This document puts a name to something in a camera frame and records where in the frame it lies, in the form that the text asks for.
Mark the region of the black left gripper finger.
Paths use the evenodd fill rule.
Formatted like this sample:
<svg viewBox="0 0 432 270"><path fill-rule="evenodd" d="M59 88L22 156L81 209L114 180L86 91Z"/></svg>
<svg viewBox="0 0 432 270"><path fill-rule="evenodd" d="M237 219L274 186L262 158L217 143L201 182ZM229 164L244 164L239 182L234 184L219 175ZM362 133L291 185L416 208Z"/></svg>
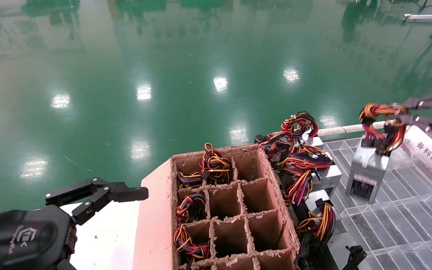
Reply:
<svg viewBox="0 0 432 270"><path fill-rule="evenodd" d="M106 182L93 177L49 192L46 194L46 205L61 207L84 200L90 205L103 207L112 201L123 203L147 198L149 190L146 187L130 188L124 182Z"/></svg>

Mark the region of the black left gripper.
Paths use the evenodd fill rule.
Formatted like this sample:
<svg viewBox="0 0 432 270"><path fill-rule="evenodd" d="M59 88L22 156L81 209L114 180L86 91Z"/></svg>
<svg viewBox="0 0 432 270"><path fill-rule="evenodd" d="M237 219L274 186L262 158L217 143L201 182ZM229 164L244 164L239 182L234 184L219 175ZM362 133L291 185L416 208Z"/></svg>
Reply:
<svg viewBox="0 0 432 270"><path fill-rule="evenodd" d="M72 211L72 218L53 205L0 213L0 270L73 270L75 224L85 224L109 198L109 187L97 189Z"/></svg>

